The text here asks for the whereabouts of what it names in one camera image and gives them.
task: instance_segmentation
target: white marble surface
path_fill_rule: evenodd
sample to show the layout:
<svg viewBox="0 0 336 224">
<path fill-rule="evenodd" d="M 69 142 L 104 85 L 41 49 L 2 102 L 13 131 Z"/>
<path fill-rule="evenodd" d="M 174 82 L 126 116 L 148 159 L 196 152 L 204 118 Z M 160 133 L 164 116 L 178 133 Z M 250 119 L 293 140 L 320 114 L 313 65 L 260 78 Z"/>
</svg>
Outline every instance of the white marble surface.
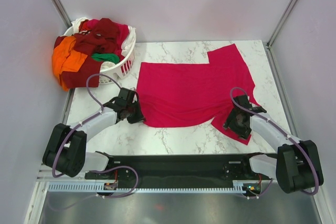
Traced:
<svg viewBox="0 0 336 224">
<path fill-rule="evenodd" d="M 135 46 L 135 64 L 129 76 L 119 80 L 126 88 L 136 87 L 140 63 L 208 63 L 207 52 L 235 43 L 256 84 L 254 96 L 285 129 L 288 128 L 280 97 L 260 40 L 140 43 Z M 118 95 L 114 84 L 101 85 L 92 93 L 103 103 Z M 99 106 L 85 88 L 77 88 L 72 101 L 68 124 L 82 120 Z M 257 133 L 246 146 L 223 135 L 209 122 L 186 128 L 151 128 L 144 124 L 128 124 L 125 120 L 96 135 L 87 151 L 111 155 L 143 154 L 211 154 L 274 152 Z"/>
</svg>

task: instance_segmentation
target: orange cloth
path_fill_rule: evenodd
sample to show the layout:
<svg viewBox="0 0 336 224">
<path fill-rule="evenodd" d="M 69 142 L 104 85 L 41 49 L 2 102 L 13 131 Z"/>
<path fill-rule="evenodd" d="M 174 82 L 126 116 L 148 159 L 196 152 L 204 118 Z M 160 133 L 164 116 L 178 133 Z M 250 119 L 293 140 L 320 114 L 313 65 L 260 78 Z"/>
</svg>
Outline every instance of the orange cloth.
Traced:
<svg viewBox="0 0 336 224">
<path fill-rule="evenodd" d="M 64 38 L 63 41 L 54 48 L 54 53 L 52 55 L 52 72 L 65 91 L 68 91 L 69 89 L 62 81 L 62 72 L 78 72 L 87 58 L 86 54 L 77 52 L 73 49 L 75 43 L 76 39 L 74 36 Z"/>
</svg>

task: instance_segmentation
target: pile of clothes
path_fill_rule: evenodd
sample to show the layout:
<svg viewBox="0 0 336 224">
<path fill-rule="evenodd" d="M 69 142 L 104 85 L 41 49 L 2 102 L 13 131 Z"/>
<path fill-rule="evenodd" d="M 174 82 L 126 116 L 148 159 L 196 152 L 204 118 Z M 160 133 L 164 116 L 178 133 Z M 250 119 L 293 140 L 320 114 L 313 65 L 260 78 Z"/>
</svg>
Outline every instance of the pile of clothes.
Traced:
<svg viewBox="0 0 336 224">
<path fill-rule="evenodd" d="M 52 71 L 65 91 L 85 87 L 89 76 L 118 64 L 135 43 L 135 28 L 108 18 L 78 18 L 72 29 L 71 36 L 57 37 L 52 55 Z M 89 87 L 98 85 L 98 76 L 90 79 Z"/>
</svg>

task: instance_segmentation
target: wall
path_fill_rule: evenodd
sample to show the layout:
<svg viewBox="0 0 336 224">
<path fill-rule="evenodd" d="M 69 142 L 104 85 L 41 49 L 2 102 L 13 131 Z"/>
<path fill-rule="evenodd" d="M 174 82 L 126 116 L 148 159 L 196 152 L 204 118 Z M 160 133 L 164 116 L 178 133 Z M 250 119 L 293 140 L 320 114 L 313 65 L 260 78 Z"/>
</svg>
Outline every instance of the wall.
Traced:
<svg viewBox="0 0 336 224">
<path fill-rule="evenodd" d="M 336 209 L 335 31 L 334 0 L 299 0 L 273 46 L 299 135 L 318 146 L 332 209 Z"/>
<path fill-rule="evenodd" d="M 41 158 L 66 93 L 51 71 L 65 26 L 50 0 L 0 0 L 0 216 L 23 223 Z"/>
<path fill-rule="evenodd" d="M 268 40 L 290 0 L 61 0 L 71 19 L 109 17 L 138 42 Z"/>
</svg>

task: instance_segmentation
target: table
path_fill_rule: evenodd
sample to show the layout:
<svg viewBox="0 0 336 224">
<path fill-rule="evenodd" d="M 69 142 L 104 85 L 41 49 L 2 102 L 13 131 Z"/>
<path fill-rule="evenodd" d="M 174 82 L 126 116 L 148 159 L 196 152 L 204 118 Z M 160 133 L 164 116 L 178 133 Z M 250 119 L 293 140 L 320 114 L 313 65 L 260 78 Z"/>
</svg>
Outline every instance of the table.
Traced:
<svg viewBox="0 0 336 224">
<path fill-rule="evenodd" d="M 118 82 L 126 88 L 136 87 L 141 62 L 208 63 L 207 52 L 235 43 L 256 85 L 254 96 L 284 129 L 289 130 L 264 46 L 260 40 L 138 43 L 135 63 L 129 76 Z M 102 103 L 118 95 L 115 84 L 92 88 Z M 68 124 L 96 112 L 99 106 L 85 88 L 76 88 Z M 111 126 L 90 140 L 87 151 L 110 155 L 225 154 L 274 152 L 271 146 L 253 132 L 249 144 L 232 140 L 213 128 L 210 121 L 185 128 L 152 128 L 126 120 Z"/>
</svg>

